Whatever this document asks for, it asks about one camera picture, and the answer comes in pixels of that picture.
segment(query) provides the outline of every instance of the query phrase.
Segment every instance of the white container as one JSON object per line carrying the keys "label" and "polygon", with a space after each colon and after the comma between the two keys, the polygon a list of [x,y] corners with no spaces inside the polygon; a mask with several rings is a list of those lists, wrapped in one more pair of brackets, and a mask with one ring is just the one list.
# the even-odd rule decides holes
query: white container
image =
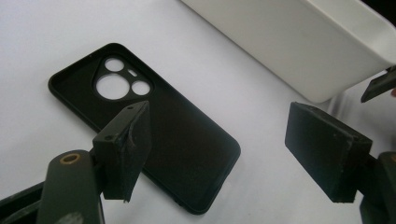
{"label": "white container", "polygon": [[314,103],[396,64],[396,30],[359,0],[182,0]]}

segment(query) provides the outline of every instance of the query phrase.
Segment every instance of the phone case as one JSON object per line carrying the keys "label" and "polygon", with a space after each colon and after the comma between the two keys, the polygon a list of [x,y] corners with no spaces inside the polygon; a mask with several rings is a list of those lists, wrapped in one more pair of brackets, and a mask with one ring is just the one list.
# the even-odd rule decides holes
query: phone case
{"label": "phone case", "polygon": [[[106,68],[112,58],[123,62],[120,71]],[[96,84],[112,73],[130,86],[144,81],[150,90],[139,95],[129,88],[124,97],[108,100]],[[149,101],[152,149],[143,172],[195,215],[209,209],[240,155],[229,134],[120,44],[108,44],[53,75],[49,89],[97,132],[125,106]]]}

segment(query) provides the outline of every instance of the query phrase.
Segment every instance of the white table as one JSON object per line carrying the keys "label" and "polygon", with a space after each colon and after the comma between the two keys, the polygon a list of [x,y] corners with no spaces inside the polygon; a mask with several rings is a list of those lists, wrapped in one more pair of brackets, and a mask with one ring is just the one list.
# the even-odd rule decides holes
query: white table
{"label": "white table", "polygon": [[[180,1],[1,1],[0,11],[0,199],[43,181],[55,156],[92,148],[95,132],[47,84],[118,42],[232,135],[242,154],[206,214],[189,214],[141,175],[130,203],[103,201],[107,223],[361,223],[361,196],[331,203],[284,146],[290,102],[308,102]],[[316,106],[347,102],[334,114],[369,132],[375,151],[389,150],[394,102],[360,105],[365,85]]]}

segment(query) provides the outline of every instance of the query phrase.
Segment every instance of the white box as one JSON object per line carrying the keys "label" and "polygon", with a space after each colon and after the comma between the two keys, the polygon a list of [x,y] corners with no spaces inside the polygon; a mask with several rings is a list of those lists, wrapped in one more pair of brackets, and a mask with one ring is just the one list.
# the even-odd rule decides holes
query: white box
{"label": "white box", "polygon": [[359,0],[182,0],[308,100],[396,64],[394,26]]}

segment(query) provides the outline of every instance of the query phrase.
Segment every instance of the camera cutout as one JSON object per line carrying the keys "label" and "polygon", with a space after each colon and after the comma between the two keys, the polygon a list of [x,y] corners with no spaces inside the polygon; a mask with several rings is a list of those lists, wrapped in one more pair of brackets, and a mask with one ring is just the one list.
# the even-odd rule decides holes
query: camera cutout
{"label": "camera cutout", "polygon": [[110,58],[106,60],[105,67],[110,72],[119,72],[124,67],[124,64],[121,60]]}
{"label": "camera cutout", "polygon": [[129,82],[118,74],[101,77],[96,83],[99,94],[109,100],[118,100],[129,92]]}
{"label": "camera cutout", "polygon": [[136,81],[132,84],[132,91],[137,95],[146,95],[149,93],[149,84],[145,81]]}

